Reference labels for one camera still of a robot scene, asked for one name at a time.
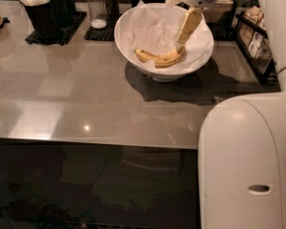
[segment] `oval slot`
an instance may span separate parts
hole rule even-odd
[[[249,191],[253,195],[266,195],[270,193],[270,186],[264,184],[255,184],[249,187]]]

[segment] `salt shaker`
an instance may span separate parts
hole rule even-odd
[[[103,0],[87,0],[89,16],[93,28],[102,29],[107,26]]]
[[[107,19],[118,19],[120,16],[119,0],[104,0],[104,7]]]

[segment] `robotic arm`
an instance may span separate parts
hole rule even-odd
[[[206,117],[198,144],[202,229],[286,229],[286,0],[258,1],[281,93],[230,98]]]

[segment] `banana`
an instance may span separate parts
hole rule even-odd
[[[154,55],[140,48],[136,48],[134,52],[141,62],[144,63],[153,59],[154,65],[157,68],[164,68],[177,62],[185,52],[185,49],[184,46],[182,46],[181,48],[174,48],[173,50],[161,55]]]

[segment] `gray countertop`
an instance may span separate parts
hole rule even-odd
[[[196,73],[159,83],[114,42],[84,40],[89,16],[68,45],[40,46],[25,41],[33,29],[18,1],[0,1],[0,14],[10,20],[0,30],[3,138],[197,149],[203,120],[218,101],[277,90],[256,82],[234,42],[215,44]]]

